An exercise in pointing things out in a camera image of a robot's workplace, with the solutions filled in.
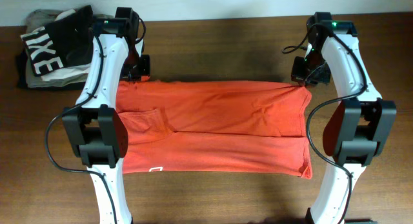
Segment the orange FRAM t-shirt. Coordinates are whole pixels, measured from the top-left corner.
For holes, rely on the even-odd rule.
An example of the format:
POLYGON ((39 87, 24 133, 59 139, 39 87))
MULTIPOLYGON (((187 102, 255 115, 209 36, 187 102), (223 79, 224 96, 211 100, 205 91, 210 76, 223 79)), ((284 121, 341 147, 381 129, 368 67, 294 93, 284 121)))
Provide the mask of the orange FRAM t-shirt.
POLYGON ((125 173, 251 172, 312 177, 310 92, 264 81, 120 82, 125 173))

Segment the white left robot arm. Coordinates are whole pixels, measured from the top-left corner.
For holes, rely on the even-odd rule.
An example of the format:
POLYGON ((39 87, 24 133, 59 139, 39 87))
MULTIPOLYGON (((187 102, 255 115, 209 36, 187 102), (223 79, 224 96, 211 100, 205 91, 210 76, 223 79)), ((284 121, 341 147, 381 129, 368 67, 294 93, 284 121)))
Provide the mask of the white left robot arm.
POLYGON ((133 222, 123 183, 128 134, 116 112, 120 81, 150 78, 145 55, 146 26, 132 8, 119 7, 113 18, 97 18, 90 71, 73 108, 62 115, 74 155, 86 167, 97 198, 100 223, 133 222))

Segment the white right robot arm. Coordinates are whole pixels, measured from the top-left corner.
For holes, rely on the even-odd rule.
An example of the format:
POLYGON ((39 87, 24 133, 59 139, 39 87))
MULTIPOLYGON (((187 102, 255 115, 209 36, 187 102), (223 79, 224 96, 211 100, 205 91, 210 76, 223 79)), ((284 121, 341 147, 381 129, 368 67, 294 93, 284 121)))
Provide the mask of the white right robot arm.
POLYGON ((395 102, 382 98, 370 80, 353 22, 316 12, 307 19, 306 28, 300 44, 283 49, 285 54, 305 51, 303 57, 295 57, 291 79, 302 86, 334 82, 337 96, 316 106, 307 117, 310 147, 327 167, 305 222, 345 223, 353 189, 373 158, 382 153, 397 108, 395 102), (317 111, 333 103, 337 108, 324 128, 319 151, 310 135, 310 122, 317 111))

